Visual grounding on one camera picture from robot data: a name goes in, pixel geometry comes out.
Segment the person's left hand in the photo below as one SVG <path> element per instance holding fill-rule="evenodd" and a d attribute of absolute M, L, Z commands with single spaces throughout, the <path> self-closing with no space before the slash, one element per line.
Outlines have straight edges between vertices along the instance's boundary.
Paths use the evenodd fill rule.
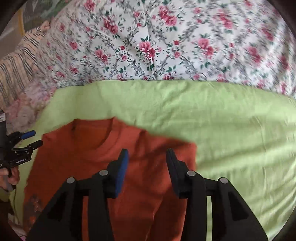
<path fill-rule="evenodd" d="M 2 168 L 0 171 L 1 188 L 8 191 L 9 184 L 17 185 L 20 180 L 20 172 L 18 167 L 11 168 L 11 175 L 9 177 L 9 171 L 6 168 Z"/>

